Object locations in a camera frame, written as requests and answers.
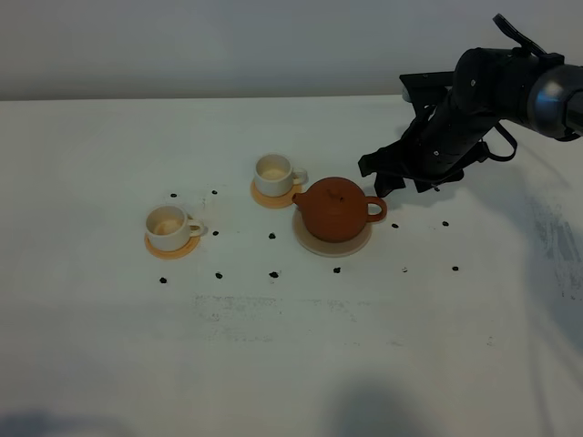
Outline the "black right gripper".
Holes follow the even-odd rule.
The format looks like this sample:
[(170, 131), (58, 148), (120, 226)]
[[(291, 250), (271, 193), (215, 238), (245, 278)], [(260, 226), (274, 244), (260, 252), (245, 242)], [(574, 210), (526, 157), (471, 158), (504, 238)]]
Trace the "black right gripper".
[(414, 182), (418, 193), (456, 178), (464, 156), (491, 130), (499, 117), (490, 111), (465, 112), (451, 92), (431, 114), (416, 117), (401, 139), (360, 157), (361, 176), (376, 174), (374, 191), (386, 198)]

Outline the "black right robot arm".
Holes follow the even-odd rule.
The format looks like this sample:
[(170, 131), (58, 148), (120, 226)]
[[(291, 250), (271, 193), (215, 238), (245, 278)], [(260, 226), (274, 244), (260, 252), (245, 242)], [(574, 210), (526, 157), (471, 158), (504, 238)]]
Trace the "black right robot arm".
[(582, 136), (582, 69), (560, 54), (533, 55), (525, 48), (474, 48), (455, 70), (400, 77), (415, 117), (393, 144), (360, 158), (362, 176), (375, 176), (384, 198), (411, 179), (423, 193), (459, 181), (464, 170), (494, 154), (485, 136), (495, 129), (512, 148), (507, 120), (560, 142)]

